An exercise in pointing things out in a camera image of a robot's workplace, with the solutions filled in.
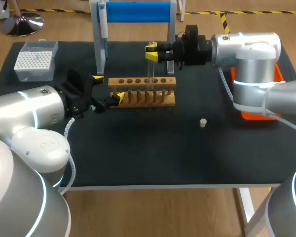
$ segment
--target robotic arm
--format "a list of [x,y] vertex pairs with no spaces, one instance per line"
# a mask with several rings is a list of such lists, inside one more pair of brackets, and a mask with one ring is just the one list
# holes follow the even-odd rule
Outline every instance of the robotic arm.
[[155,62],[174,60],[180,67],[204,65],[235,67],[233,103],[236,109],[255,114],[296,115],[296,81],[274,82],[281,53],[275,33],[198,35],[196,25],[187,25],[174,43],[146,47],[146,58]]

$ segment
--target black table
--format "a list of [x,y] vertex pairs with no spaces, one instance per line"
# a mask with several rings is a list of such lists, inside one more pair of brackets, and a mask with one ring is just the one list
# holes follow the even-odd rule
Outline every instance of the black table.
[[[15,43],[0,72],[0,95],[53,85],[70,68],[96,74],[92,42],[59,42],[52,82],[19,82],[13,71],[24,43]],[[146,42],[109,42],[105,76],[145,77]],[[286,81],[296,73],[285,52],[279,66]],[[155,76],[166,76],[165,64]],[[222,185],[282,183],[296,170],[296,132],[277,121],[245,121],[222,85],[216,68],[176,70],[176,107],[92,111],[69,132],[76,164],[74,186]],[[225,70],[230,82],[230,73]],[[108,95],[106,83],[93,96]],[[200,127],[200,119],[207,125]],[[296,117],[284,117],[296,124]],[[51,129],[63,133],[68,119]],[[70,179],[67,168],[63,185]]]

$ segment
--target white cylinder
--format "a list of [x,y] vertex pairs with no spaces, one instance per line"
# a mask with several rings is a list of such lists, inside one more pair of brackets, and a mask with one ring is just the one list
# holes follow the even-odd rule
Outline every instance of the white cylinder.
[[205,127],[205,125],[207,123],[207,120],[204,119],[204,118],[202,118],[201,121],[200,121],[200,123],[201,123],[201,127]]
[[107,37],[109,37],[109,31],[108,31],[107,6],[106,6],[105,0],[102,0],[99,3],[99,14],[100,14],[101,37],[106,39]]

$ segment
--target cable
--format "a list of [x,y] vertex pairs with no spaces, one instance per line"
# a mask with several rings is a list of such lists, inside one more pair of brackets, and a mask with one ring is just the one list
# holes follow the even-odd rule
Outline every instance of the cable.
[[227,93],[228,93],[228,95],[229,95],[229,98],[231,99],[231,101],[233,101],[233,95],[232,95],[232,93],[231,93],[231,91],[230,91],[230,89],[229,89],[229,86],[228,86],[228,84],[227,84],[226,78],[225,78],[225,76],[224,76],[224,74],[223,74],[223,72],[222,72],[222,68],[219,67],[219,68],[218,68],[218,71],[219,71],[219,74],[221,75],[223,85],[224,85],[225,88],[226,88],[226,91],[227,91]]
[[278,121],[286,124],[287,126],[291,127],[292,129],[296,130],[296,125],[293,124],[293,123],[291,123],[291,122],[289,122],[289,121],[287,121],[284,118],[278,117],[277,115],[274,115],[274,114],[269,114],[269,115],[266,115],[266,116],[268,116],[270,118],[273,118],[273,119],[276,119],[276,120],[278,120]]
[[[223,75],[222,68],[219,67],[218,68],[218,71],[219,71],[219,74],[221,75],[223,85],[225,86],[226,91],[227,91],[230,99],[233,101],[233,95],[232,95],[232,93],[231,93],[231,91],[229,89],[229,86],[228,86],[227,82],[226,82],[225,76]],[[276,120],[282,122],[283,124],[291,127],[292,129],[296,130],[296,125],[293,124],[293,123],[291,123],[291,122],[289,122],[288,120],[286,120],[284,118],[278,117],[275,114],[265,114],[265,116],[270,117],[270,118],[273,118],[273,119],[276,119]]]
[[[66,125],[65,131],[64,131],[64,137],[66,139],[68,138],[69,129],[70,129],[71,125],[74,123],[74,121],[75,121],[75,119],[71,118]],[[70,181],[67,184],[67,186],[60,192],[61,195],[64,195],[70,189],[70,187],[74,183],[74,179],[75,179],[75,164],[74,164],[74,159],[71,156],[71,154],[69,155],[69,164],[71,166],[71,178],[70,178]]]

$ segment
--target table leg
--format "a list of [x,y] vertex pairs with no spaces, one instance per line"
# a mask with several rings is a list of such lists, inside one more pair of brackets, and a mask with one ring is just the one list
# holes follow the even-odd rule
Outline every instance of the table leg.
[[265,207],[271,192],[263,200],[257,211],[254,211],[249,188],[237,188],[241,214],[245,225],[245,236],[257,236],[265,226]]

